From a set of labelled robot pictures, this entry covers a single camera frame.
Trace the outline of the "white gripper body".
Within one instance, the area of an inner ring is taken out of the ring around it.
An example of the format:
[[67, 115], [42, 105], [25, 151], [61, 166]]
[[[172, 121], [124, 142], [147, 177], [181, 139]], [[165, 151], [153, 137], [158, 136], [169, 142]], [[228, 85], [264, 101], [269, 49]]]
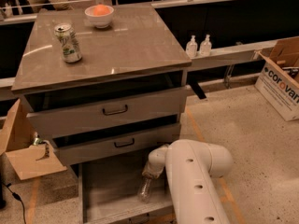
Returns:
[[153, 165], [161, 165], [163, 168], [165, 167], [165, 156], [166, 152], [168, 150], [168, 145], [162, 145], [161, 147], [158, 147], [151, 151], [151, 153], [148, 156], [149, 163]]

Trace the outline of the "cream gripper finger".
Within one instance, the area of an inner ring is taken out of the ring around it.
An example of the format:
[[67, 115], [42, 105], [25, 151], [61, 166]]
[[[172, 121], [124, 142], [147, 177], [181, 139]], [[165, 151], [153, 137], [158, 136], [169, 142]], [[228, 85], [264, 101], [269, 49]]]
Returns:
[[142, 175], [147, 178], [157, 179], [161, 175], [163, 170], [164, 170], [163, 166], [153, 165], [153, 164], [147, 162], [142, 171]]

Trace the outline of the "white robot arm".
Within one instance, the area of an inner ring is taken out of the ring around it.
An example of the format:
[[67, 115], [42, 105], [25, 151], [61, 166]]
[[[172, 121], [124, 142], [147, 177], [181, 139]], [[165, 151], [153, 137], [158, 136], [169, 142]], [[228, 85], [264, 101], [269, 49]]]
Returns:
[[230, 224], [212, 180], [232, 166], [223, 146], [188, 139], [165, 144], [149, 154], [138, 198], [146, 203], [151, 181], [166, 173], [177, 224]]

